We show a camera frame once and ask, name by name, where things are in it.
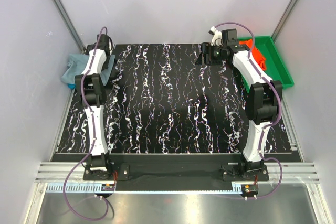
orange cloth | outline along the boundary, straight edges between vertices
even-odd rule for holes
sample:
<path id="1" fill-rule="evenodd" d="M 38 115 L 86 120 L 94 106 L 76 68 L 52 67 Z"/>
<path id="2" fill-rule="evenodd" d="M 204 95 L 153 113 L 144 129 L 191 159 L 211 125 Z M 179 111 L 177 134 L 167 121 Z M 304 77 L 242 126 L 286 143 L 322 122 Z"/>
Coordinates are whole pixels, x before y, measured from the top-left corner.
<path id="1" fill-rule="evenodd" d="M 248 41 L 241 41 L 240 42 L 241 44 L 246 44 L 249 48 L 252 47 L 252 44 L 253 44 L 253 40 L 249 39 Z M 263 71 L 266 70 L 266 64 L 265 64 L 265 57 L 262 55 L 262 53 L 259 51 L 259 49 L 254 46 L 254 48 L 252 49 L 252 55 L 253 55 L 253 58 L 255 59 L 255 61 L 258 63 L 258 65 L 261 67 L 261 69 Z"/>

blue cloth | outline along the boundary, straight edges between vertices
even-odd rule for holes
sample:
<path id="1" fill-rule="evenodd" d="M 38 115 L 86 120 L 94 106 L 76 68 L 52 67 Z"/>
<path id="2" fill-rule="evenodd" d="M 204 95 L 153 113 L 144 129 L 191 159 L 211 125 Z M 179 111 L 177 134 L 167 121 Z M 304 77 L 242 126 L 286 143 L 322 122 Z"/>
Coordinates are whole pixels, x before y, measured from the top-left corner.
<path id="1" fill-rule="evenodd" d="M 100 73 L 101 81 L 104 86 L 107 84 L 110 78 L 115 58 L 116 58 L 115 55 L 111 55 L 107 69 L 104 69 Z M 61 77 L 61 81 L 66 83 L 69 88 L 74 89 L 75 88 L 75 76 L 82 74 L 88 61 L 89 61 L 88 55 L 70 54 L 69 62 L 67 65 L 68 70 Z"/>

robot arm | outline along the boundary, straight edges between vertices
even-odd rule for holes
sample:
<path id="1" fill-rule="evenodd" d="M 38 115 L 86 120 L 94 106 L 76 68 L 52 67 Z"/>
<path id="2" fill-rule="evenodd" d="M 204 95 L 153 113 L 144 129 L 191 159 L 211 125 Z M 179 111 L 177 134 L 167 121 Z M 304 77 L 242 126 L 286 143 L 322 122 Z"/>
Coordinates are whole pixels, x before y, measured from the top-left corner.
<path id="1" fill-rule="evenodd" d="M 213 35 L 211 45 L 202 43 L 201 55 L 196 64 L 221 65 L 226 60 L 239 70 L 250 87 L 245 106 L 250 120 L 248 138 L 238 168 L 240 175 L 248 178 L 263 168 L 264 161 L 260 153 L 264 152 L 269 131 L 269 127 L 265 126 L 276 120 L 279 111 L 276 96 L 266 81 L 275 87 L 280 98 L 282 83 L 273 81 L 265 74 L 252 54 L 249 57 L 249 48 L 239 43 L 236 29 L 217 31 L 212 27 L 209 33 Z"/>
<path id="2" fill-rule="evenodd" d="M 105 141 L 103 111 L 106 102 L 106 92 L 102 84 L 100 73 L 107 66 L 110 59 L 110 42 L 107 35 L 101 35 L 98 49 L 90 50 L 89 61 L 81 75 L 75 76 L 77 96 L 87 116 L 89 127 L 90 148 L 94 147 L 86 161 L 84 180 L 101 180 L 102 176 L 112 173 L 112 165 L 109 161 L 108 148 Z"/>

black mounting bracket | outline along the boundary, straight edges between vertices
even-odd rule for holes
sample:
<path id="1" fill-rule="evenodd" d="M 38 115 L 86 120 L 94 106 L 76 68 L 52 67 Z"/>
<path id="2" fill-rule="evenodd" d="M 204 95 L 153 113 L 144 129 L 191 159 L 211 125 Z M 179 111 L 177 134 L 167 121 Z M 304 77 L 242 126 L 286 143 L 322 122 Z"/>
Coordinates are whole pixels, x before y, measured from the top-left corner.
<path id="1" fill-rule="evenodd" d="M 209 42 L 201 43 L 201 53 L 195 65 L 222 65 L 224 60 L 232 64 L 233 55 L 239 51 L 249 50 L 246 44 L 240 44 L 236 29 L 222 31 L 222 45 L 211 46 Z"/>
<path id="2" fill-rule="evenodd" d="M 112 163 L 109 154 L 90 155 L 86 161 L 83 180 L 114 180 L 114 172 L 117 172 L 118 181 L 128 180 L 130 166 Z"/>
<path id="3" fill-rule="evenodd" d="M 244 155 L 241 155 L 238 164 L 222 165 L 224 181 L 255 181 L 258 175 L 258 181 L 269 181 L 267 166 L 264 160 L 259 162 L 248 162 Z"/>

marbled tabletop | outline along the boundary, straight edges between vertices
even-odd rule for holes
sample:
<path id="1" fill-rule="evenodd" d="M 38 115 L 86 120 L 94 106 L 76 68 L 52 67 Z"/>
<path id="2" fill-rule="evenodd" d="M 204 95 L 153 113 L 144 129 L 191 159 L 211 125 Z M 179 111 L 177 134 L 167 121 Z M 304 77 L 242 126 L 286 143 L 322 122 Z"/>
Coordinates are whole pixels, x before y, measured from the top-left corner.
<path id="1" fill-rule="evenodd" d="M 116 45 L 106 86 L 104 130 L 110 153 L 237 153 L 249 120 L 241 75 L 226 62 L 196 66 L 198 44 Z M 85 153 L 87 118 L 74 95 L 58 153 Z M 265 152 L 291 152 L 283 121 Z"/>

